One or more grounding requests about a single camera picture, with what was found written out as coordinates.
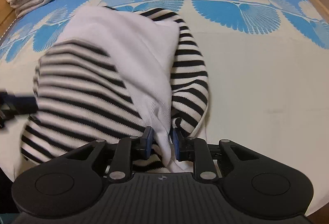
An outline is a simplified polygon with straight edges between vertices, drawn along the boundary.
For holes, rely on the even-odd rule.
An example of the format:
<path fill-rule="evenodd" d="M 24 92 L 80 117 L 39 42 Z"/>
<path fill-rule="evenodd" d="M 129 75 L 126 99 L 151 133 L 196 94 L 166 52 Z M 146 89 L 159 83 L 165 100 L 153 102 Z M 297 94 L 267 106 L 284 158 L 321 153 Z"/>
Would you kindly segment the blue white patterned bedspread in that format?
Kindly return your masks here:
<path fill-rule="evenodd" d="M 309 0 L 53 0 L 1 42 L 1 88 L 32 91 L 38 58 L 80 6 L 163 7 L 190 27 L 210 80 L 207 139 L 233 141 L 306 174 L 328 203 L 328 22 Z"/>

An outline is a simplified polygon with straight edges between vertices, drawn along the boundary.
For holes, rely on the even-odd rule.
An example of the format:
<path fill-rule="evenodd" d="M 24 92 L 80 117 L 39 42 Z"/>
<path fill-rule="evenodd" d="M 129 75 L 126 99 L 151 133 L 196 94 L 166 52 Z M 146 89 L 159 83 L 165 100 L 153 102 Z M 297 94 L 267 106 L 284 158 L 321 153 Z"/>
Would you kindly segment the black white striped garment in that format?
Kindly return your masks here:
<path fill-rule="evenodd" d="M 179 14 L 164 8 L 82 7 L 38 60 L 38 110 L 21 135 L 21 153 L 41 164 L 97 139 L 108 144 L 154 130 L 150 158 L 137 171 L 189 172 L 171 131 L 204 136 L 209 77 Z"/>

